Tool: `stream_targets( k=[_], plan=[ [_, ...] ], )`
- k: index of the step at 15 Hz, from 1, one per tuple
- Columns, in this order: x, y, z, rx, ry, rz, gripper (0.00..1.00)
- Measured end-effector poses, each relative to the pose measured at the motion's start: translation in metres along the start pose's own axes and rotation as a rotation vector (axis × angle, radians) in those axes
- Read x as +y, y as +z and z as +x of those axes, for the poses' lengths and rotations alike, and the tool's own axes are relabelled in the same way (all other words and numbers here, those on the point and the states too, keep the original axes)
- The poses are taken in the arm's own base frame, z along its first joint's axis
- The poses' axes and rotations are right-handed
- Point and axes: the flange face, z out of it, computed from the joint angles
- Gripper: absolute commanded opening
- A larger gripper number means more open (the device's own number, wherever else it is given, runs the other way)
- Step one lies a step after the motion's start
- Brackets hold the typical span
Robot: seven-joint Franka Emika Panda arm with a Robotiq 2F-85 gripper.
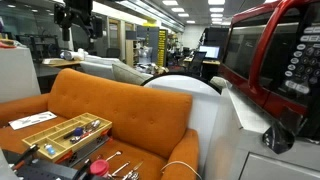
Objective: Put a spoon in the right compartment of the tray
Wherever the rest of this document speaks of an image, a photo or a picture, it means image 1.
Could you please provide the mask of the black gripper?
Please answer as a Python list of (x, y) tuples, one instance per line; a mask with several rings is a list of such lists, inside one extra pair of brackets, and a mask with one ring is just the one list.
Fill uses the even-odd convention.
[(78, 25), (90, 39), (103, 35), (102, 18), (92, 14), (93, 0), (63, 0), (54, 4), (54, 23), (62, 29), (62, 39), (70, 40), (70, 28)]

